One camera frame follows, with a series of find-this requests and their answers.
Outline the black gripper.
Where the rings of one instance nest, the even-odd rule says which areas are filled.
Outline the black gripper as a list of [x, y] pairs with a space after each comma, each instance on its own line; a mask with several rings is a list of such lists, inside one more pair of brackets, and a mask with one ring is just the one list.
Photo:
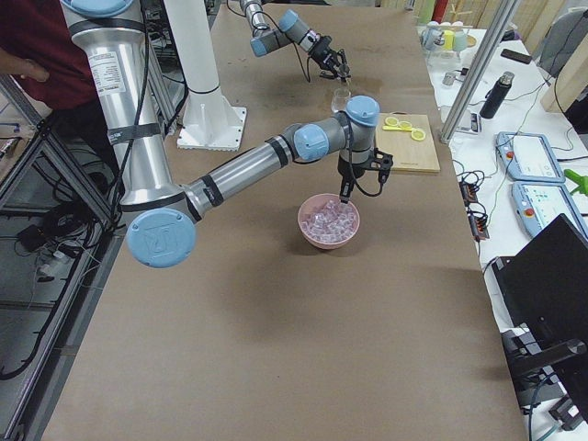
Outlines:
[[340, 79], [343, 84], [346, 84], [351, 74], [345, 51], [333, 50], [330, 46], [331, 42], [330, 36], [320, 36], [309, 50], [310, 58], [319, 66], [321, 78]]
[[[389, 153], [383, 153], [379, 149], [367, 151], [364, 158], [359, 152], [341, 151], [337, 165], [337, 170], [342, 177], [339, 192], [340, 201], [347, 204], [355, 188], [364, 196], [379, 196], [388, 180], [392, 166], [393, 156]], [[369, 193], [358, 183], [359, 178], [366, 172], [378, 173], [379, 190], [375, 193]]]

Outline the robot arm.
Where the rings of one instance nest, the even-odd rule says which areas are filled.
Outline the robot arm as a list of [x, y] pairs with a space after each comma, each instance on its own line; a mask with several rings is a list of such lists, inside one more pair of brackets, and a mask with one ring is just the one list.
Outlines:
[[[180, 144], [236, 150], [246, 108], [232, 107], [221, 93], [204, 6], [171, 3], [164, 2], [165, 9], [189, 90]], [[115, 204], [128, 226], [130, 252], [142, 264], [162, 268], [184, 261], [196, 243], [195, 224], [208, 210], [297, 159], [310, 164], [339, 153], [344, 203], [354, 187], [368, 194], [356, 183], [368, 170], [379, 172], [375, 196], [381, 193], [392, 156], [374, 147], [380, 109], [369, 96], [353, 96], [345, 110], [327, 119], [293, 124], [191, 184], [174, 183], [148, 89], [150, 51], [141, 2], [61, 4], [73, 43], [89, 61], [125, 188]]]
[[351, 77], [345, 50], [336, 51], [331, 47], [332, 37], [321, 34], [305, 23], [292, 9], [288, 9], [276, 22], [268, 15], [263, 5], [266, 1], [238, 1], [241, 12], [227, 7], [236, 15], [244, 17], [252, 31], [250, 46], [256, 57], [294, 45], [307, 54], [307, 61], [313, 60], [321, 70], [321, 77], [340, 80], [345, 84]]

